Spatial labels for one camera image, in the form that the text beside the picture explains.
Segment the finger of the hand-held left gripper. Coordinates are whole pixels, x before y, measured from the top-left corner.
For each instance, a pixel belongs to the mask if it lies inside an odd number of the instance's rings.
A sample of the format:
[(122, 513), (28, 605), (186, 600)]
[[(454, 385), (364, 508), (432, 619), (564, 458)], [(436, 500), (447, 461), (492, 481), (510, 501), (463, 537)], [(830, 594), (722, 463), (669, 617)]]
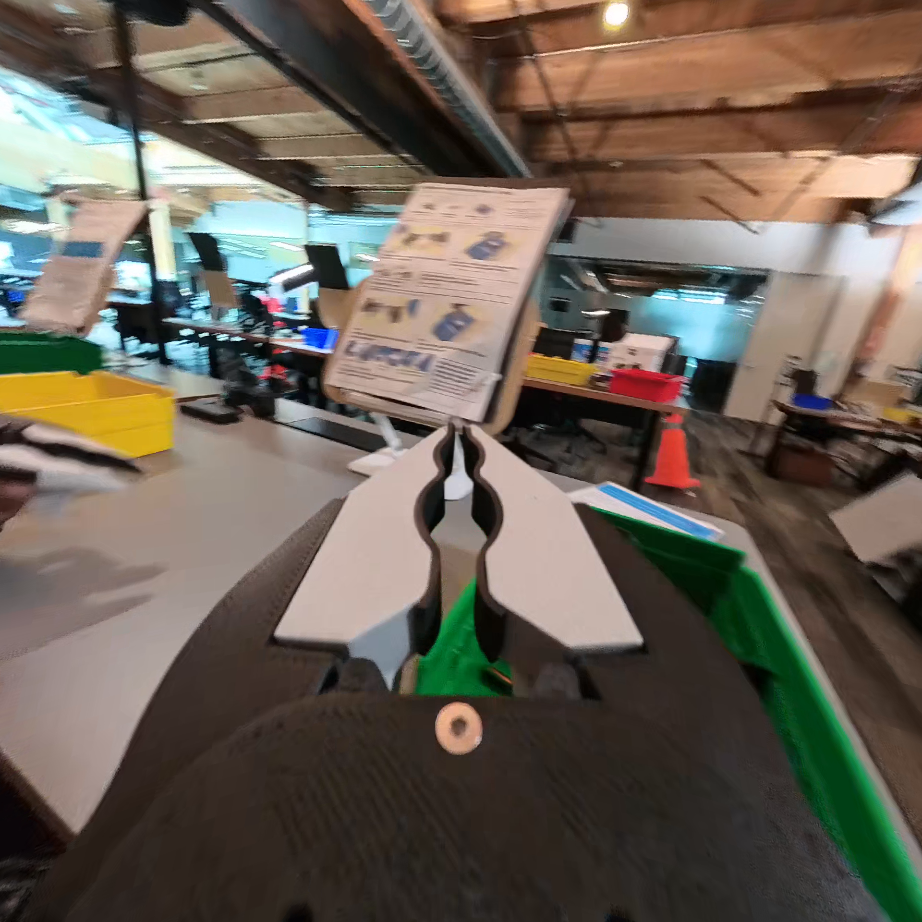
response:
[(39, 458), (56, 458), (85, 467), (100, 467), (121, 474), (140, 475), (142, 470), (124, 453), (84, 435), (45, 421), (1, 416), (2, 464), (14, 469), (35, 470), (45, 465)]
[(124, 488), (127, 461), (2, 461), (2, 479), (29, 482), (40, 496), (107, 493)]

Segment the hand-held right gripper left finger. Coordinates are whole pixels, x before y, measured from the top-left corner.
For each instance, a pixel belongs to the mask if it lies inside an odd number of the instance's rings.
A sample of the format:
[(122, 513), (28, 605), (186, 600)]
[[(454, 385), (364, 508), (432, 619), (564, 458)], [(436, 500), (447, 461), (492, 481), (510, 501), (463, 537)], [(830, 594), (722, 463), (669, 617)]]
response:
[(455, 428), (447, 425), (349, 493), (275, 642), (369, 660), (389, 688), (410, 656), (432, 648), (443, 609), (432, 532), (444, 518), (454, 455)]

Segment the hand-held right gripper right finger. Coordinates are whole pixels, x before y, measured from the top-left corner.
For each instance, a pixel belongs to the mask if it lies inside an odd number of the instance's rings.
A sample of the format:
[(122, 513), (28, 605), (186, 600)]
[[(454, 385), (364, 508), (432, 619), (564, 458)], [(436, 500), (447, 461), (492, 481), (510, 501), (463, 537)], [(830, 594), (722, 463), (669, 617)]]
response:
[(474, 622), (490, 661), (640, 650), (643, 636), (569, 496), (480, 428), (460, 436), (484, 536)]

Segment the green plastic bin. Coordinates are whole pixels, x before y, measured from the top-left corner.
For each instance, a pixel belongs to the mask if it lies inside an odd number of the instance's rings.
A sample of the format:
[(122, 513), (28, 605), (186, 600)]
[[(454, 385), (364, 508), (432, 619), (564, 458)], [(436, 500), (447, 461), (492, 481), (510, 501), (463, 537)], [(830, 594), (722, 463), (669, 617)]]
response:
[(1, 375), (91, 374), (102, 370), (100, 346), (53, 333), (2, 330)]
[(606, 762), (608, 919), (920, 920), (920, 873), (821, 680), (744, 553), (623, 515), (605, 538), (646, 639), (601, 690), (643, 753)]

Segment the black rectangular desk plate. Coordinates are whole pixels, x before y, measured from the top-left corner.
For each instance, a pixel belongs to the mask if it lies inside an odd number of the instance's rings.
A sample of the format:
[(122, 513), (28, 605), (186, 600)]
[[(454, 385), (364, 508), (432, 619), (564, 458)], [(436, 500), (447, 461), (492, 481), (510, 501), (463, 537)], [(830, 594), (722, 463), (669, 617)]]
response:
[(386, 440), (380, 432), (369, 432), (352, 423), (312, 416), (287, 422), (285, 425), (296, 431), (345, 445), (366, 454), (384, 450), (387, 446)]

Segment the grey desk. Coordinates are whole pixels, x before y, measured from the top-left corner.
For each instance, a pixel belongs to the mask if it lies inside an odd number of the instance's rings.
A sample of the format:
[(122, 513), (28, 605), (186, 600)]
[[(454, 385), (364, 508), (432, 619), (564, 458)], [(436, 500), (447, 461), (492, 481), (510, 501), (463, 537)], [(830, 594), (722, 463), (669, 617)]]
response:
[(328, 501), (358, 451), (292, 426), (177, 416), (128, 488), (2, 531), (2, 771), (67, 842), (221, 597)]

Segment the yellow plastic bin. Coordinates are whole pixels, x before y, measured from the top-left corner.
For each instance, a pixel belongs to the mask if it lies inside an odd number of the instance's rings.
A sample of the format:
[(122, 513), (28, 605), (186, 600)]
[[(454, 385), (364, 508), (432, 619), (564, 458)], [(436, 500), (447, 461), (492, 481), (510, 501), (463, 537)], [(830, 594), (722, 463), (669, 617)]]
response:
[(547, 356), (536, 352), (528, 356), (525, 377), (557, 385), (586, 387), (596, 373), (592, 363)]
[(174, 392), (103, 371), (2, 375), (1, 411), (75, 432), (130, 458), (175, 444)]

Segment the orange traffic cone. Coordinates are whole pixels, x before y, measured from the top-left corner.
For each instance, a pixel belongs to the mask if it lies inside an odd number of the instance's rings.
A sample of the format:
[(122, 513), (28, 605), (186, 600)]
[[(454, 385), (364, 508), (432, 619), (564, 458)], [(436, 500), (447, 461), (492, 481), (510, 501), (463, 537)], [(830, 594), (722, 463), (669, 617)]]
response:
[(661, 425), (653, 473), (644, 484), (672, 490), (694, 490), (700, 480), (692, 474), (683, 417), (668, 415)]

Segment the cardboard-backed instruction sheet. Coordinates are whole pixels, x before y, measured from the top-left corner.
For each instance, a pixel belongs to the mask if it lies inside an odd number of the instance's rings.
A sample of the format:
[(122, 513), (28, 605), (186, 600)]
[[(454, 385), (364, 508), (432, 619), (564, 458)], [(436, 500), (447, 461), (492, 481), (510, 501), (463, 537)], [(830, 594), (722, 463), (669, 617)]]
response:
[(70, 223), (26, 298), (20, 317), (30, 330), (83, 337), (105, 308), (121, 251), (146, 222), (144, 199), (59, 196)]

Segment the wooden workbench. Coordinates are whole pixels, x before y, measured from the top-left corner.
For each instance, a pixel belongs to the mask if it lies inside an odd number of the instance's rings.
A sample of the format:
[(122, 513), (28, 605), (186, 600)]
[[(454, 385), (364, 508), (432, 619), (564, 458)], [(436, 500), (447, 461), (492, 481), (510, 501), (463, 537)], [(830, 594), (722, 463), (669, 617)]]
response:
[(692, 407), (683, 397), (668, 400), (645, 399), (590, 386), (573, 386), (533, 377), (524, 378), (522, 390), (525, 389), (579, 399), (583, 402), (591, 401), (597, 405), (619, 406), (642, 411), (645, 415), (642, 438), (629, 485), (630, 489), (637, 493), (643, 492), (647, 482), (646, 478), (650, 472), (654, 449), (659, 444), (664, 421), (670, 416), (685, 418), (692, 412)]

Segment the black battery charger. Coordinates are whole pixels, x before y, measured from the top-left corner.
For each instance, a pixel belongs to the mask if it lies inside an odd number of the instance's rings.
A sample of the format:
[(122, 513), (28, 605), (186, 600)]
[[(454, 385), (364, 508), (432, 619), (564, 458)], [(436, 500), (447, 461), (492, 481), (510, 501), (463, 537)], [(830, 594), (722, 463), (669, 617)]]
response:
[(226, 426), (250, 416), (261, 421), (273, 421), (277, 399), (272, 389), (249, 373), (224, 382), (219, 396), (197, 398), (180, 404), (182, 416), (192, 420)]

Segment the red plastic bin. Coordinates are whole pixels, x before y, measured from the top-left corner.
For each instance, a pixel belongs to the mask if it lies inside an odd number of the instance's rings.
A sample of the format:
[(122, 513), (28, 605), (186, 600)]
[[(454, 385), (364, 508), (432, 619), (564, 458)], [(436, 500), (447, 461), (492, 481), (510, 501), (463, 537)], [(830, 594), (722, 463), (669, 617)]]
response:
[(686, 383), (682, 375), (620, 368), (611, 372), (608, 391), (612, 395), (671, 405), (681, 396)]

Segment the white cardboard box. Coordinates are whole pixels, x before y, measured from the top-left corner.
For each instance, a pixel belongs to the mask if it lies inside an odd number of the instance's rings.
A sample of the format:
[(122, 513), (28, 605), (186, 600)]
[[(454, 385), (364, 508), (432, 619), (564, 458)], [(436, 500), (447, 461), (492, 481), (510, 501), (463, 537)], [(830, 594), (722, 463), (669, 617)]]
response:
[(676, 353), (675, 337), (625, 333), (618, 341), (598, 345), (594, 366), (599, 372), (635, 370), (663, 373)]

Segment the grey flat board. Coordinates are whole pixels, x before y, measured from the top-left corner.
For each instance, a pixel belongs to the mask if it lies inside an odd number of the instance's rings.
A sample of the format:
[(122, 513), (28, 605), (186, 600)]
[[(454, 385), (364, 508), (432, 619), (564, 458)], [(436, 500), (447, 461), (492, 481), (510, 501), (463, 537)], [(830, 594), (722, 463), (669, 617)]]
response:
[(829, 518), (862, 563), (886, 563), (906, 551), (920, 550), (921, 478), (905, 472)]

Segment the silver ventilation duct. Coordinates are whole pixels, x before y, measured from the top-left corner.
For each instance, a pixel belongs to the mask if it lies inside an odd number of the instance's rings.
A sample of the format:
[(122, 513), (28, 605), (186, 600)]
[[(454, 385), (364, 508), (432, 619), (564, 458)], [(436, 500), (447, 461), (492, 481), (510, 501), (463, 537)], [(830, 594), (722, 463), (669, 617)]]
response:
[(448, 108), (467, 126), (507, 176), (532, 179), (532, 171), (490, 114), (487, 103), (436, 33), (431, 17), (417, 3), (384, 2), (379, 18)]

